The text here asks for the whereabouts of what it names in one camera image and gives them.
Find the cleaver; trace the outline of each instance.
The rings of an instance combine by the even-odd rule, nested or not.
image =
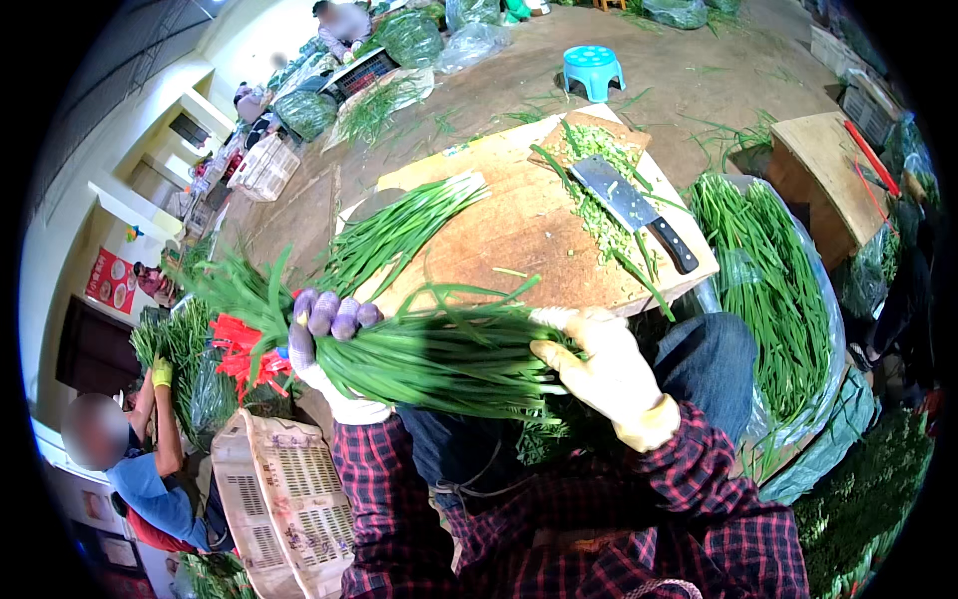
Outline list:
[[[669,252],[679,274],[689,274],[698,268],[698,259],[672,226],[655,212],[649,201],[632,187],[615,167],[602,158],[601,154],[580,160],[569,167],[569,170],[602,201],[605,209],[612,213],[629,233],[635,235],[642,227],[648,227],[662,242],[662,247]]]

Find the red knife handle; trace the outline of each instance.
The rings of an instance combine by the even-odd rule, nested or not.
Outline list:
[[[885,182],[885,185],[888,186],[888,193],[892,196],[899,196],[901,194],[901,189],[899,189],[898,183],[895,182],[895,179],[892,178],[892,175],[888,172],[888,169],[885,168],[885,165],[881,164],[881,161],[878,160],[878,157],[875,155],[875,151],[872,150],[872,147],[868,145],[868,142],[865,141],[865,138],[861,136],[861,133],[858,132],[858,127],[855,126],[855,123],[846,120],[845,128],[848,129],[848,132],[852,134],[852,137],[855,139],[855,142],[858,144],[858,147],[861,148],[861,151],[865,152],[865,157],[868,158],[868,161],[872,163],[872,168],[875,169],[875,172],[878,173],[878,176],[881,177],[881,180]]]

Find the yellow glove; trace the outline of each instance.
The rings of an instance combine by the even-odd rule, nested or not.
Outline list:
[[[173,367],[164,357],[158,357],[153,361],[153,388],[160,385],[172,387]]]
[[[530,318],[563,331],[589,356],[583,361],[553,341],[529,346],[573,395],[612,421],[619,440],[649,451],[672,438],[681,422],[678,404],[659,390],[624,318],[602,308],[543,308]]]

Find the knife handle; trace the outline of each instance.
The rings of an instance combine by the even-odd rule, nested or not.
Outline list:
[[[665,219],[661,217],[655,219],[649,223],[648,227],[649,230],[655,234],[655,237],[662,242],[662,247],[672,254],[675,270],[677,270],[679,274],[689,274],[698,268],[698,258],[696,258],[696,255],[693,254],[689,246],[678,237],[678,234],[675,233],[672,226],[665,222]]]

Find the blue shirt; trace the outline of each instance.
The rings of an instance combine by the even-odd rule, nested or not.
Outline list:
[[[203,518],[194,517],[190,498],[172,476],[160,478],[156,459],[140,449],[132,427],[124,459],[108,469],[106,477],[123,501],[147,522],[194,547],[210,550]]]

